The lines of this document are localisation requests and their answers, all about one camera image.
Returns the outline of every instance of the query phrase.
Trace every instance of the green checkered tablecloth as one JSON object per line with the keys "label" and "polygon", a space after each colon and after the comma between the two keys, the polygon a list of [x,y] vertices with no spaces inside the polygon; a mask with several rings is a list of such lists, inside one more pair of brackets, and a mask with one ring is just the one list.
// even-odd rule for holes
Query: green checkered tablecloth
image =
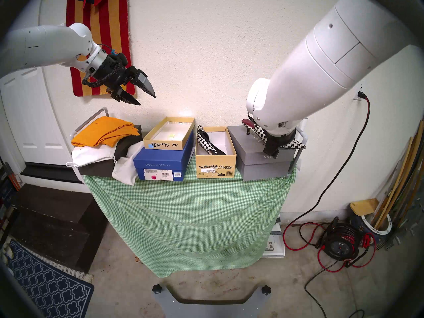
{"label": "green checkered tablecloth", "polygon": [[197,179],[192,157],[182,182],[84,176],[129,248],[158,277],[178,270],[247,267],[263,254],[291,177]]}

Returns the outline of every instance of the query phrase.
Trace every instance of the white wall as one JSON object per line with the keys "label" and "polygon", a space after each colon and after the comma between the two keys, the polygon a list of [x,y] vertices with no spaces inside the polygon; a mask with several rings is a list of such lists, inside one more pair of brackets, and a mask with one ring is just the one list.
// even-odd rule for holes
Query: white wall
{"label": "white wall", "polygon": [[[107,106],[112,116],[149,130],[164,116],[190,115],[205,126],[239,125],[259,77],[284,58],[338,0],[129,0],[133,64],[149,75],[157,98],[137,91],[141,106],[72,94],[68,68],[45,68],[64,134]],[[42,4],[40,24],[65,22],[66,0]],[[415,133],[424,111],[424,58],[414,47],[365,79],[371,117],[354,156],[317,210],[344,209],[374,196]],[[283,211],[306,211],[333,178],[362,128],[366,102],[350,91],[310,116],[301,172]]]}

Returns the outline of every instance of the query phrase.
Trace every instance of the orange cloth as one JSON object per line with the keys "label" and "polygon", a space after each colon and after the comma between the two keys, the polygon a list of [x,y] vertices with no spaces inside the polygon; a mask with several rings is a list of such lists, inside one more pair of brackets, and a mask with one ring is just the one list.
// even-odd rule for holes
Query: orange cloth
{"label": "orange cloth", "polygon": [[113,147],[119,140],[129,135],[139,135],[133,123],[102,116],[78,133],[71,143],[76,147],[98,145]]}

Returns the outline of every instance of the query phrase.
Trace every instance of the blue doormat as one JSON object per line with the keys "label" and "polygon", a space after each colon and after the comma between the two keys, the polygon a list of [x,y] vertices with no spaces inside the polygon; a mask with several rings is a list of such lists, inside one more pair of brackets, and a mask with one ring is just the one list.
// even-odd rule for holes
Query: blue doormat
{"label": "blue doormat", "polygon": [[84,318],[94,286],[52,267],[12,240],[9,268],[47,318]]}

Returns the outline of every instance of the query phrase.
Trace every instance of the black knob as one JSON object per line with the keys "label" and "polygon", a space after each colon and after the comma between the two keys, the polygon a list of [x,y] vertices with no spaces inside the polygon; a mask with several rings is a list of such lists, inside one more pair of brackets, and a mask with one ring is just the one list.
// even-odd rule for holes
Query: black knob
{"label": "black knob", "polygon": [[157,285],[154,285],[153,286],[153,288],[152,288],[152,291],[153,291],[153,293],[155,293],[155,294],[159,294],[159,293],[161,293],[162,292],[162,287],[159,285],[159,284],[157,284]]}
{"label": "black knob", "polygon": [[262,287],[262,294],[265,294],[265,295],[271,294],[271,287],[269,287],[267,285]]}

